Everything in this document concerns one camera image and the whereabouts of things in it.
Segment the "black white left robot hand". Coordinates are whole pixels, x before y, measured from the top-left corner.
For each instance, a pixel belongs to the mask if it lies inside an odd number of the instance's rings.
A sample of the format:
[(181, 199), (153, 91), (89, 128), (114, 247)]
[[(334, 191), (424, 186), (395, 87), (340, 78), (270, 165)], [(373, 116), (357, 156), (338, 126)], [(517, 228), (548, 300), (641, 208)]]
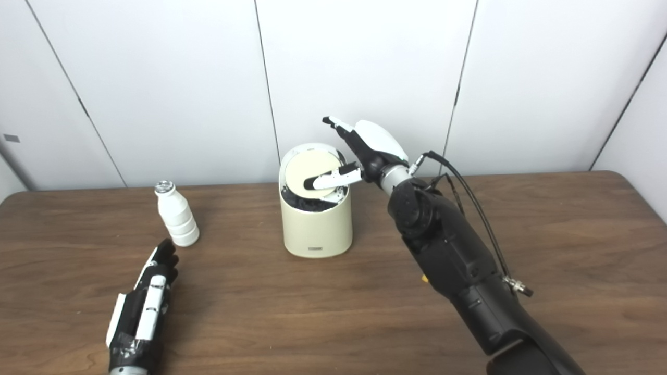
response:
[(118, 294), (105, 344), (109, 374), (157, 374), (164, 354), (164, 323), (179, 258), (162, 240), (141, 269), (131, 292)]

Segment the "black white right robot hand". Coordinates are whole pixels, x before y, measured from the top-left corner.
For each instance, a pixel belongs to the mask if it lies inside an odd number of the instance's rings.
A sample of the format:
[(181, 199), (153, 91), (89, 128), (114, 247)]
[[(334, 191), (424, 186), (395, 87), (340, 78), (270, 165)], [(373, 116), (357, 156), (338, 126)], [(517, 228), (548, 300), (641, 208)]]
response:
[(306, 190), (334, 189), (365, 181), (391, 195), (396, 186), (412, 178), (406, 152), (380, 125), (367, 120), (350, 125), (332, 116), (324, 117), (322, 121), (336, 130), (357, 161), (305, 179), (303, 187)]

